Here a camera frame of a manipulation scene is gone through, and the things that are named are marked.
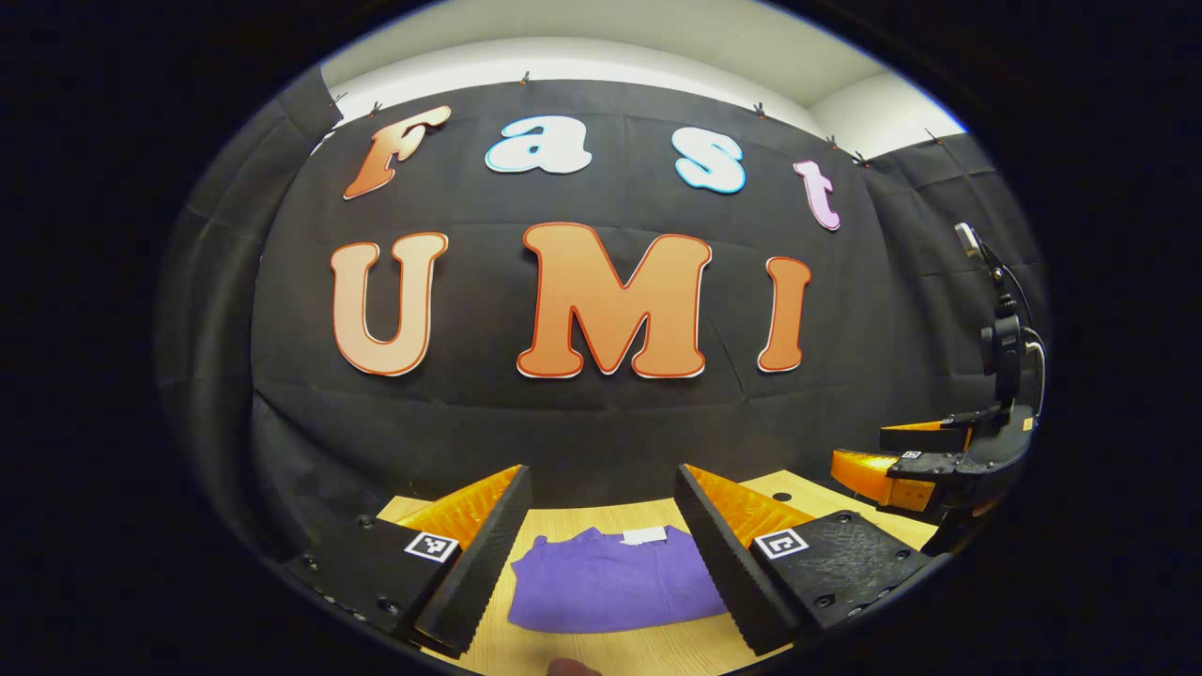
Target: wooden table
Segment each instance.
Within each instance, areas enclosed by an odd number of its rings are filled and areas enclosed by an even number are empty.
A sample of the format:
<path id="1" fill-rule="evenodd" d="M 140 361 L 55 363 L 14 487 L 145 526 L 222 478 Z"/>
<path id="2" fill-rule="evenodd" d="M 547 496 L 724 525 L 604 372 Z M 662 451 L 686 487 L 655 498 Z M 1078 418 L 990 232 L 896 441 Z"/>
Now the wooden table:
<path id="1" fill-rule="evenodd" d="M 787 504 L 815 517 L 841 509 L 858 511 L 915 548 L 921 548 L 935 532 L 934 526 L 877 512 L 785 470 L 743 481 L 743 485 L 767 496 L 789 493 L 792 498 Z M 379 516 L 394 522 L 427 504 L 427 500 L 395 497 Z M 602 533 L 621 533 L 668 524 L 688 530 L 672 498 L 600 508 L 530 510 L 484 610 L 471 650 L 458 660 L 424 648 L 423 652 L 487 676 L 542 676 L 547 672 L 547 663 L 557 657 L 577 659 L 605 676 L 716 676 L 790 650 L 791 646 L 785 646 L 757 658 L 743 642 L 730 613 L 609 634 L 547 634 L 510 624 L 510 604 L 517 586 L 510 564 L 525 556 L 536 535 L 558 542 L 594 526 Z"/>

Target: purple shirt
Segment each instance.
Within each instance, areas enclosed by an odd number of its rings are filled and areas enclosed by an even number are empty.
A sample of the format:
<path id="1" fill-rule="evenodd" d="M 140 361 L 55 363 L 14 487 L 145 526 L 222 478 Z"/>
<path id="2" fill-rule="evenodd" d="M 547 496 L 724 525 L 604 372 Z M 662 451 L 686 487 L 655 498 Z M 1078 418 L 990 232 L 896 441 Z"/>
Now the purple shirt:
<path id="1" fill-rule="evenodd" d="M 510 622 L 535 631 L 625 631 L 726 612 L 688 533 L 623 545 L 623 535 L 589 528 L 571 540 L 545 535 L 513 562 L 518 585 Z"/>

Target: pink letter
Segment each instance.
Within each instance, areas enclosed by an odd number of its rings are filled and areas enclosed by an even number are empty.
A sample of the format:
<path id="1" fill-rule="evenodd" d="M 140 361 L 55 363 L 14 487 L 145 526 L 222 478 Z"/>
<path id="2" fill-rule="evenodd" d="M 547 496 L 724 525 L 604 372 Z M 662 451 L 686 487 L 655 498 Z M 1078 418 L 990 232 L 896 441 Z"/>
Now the pink letter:
<path id="1" fill-rule="evenodd" d="M 831 180 L 822 176 L 817 162 L 805 160 L 793 165 L 793 171 L 805 182 L 805 196 L 810 200 L 810 212 L 819 224 L 827 230 L 839 230 L 839 214 L 831 210 L 826 194 L 833 192 Z"/>

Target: screw hole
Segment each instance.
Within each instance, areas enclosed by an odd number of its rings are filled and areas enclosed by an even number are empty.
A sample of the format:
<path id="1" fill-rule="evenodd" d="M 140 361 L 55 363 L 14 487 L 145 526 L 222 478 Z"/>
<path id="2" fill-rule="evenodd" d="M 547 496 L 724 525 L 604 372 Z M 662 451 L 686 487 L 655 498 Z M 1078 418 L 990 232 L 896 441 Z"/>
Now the screw hole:
<path id="1" fill-rule="evenodd" d="M 400 606 L 392 600 L 381 598 L 376 601 L 376 605 L 380 606 L 380 610 L 387 612 L 388 615 L 400 615 Z"/>

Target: letter s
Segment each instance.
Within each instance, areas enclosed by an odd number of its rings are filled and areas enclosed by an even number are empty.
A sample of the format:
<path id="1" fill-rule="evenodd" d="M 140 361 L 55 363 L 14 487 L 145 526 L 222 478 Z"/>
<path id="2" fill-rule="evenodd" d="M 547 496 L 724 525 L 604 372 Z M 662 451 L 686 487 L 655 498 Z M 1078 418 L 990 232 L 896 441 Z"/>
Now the letter s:
<path id="1" fill-rule="evenodd" d="M 730 136 L 685 126 L 672 135 L 672 146 L 684 155 L 677 160 L 677 173 L 694 188 L 714 192 L 738 192 L 746 183 L 739 160 L 743 149 Z"/>

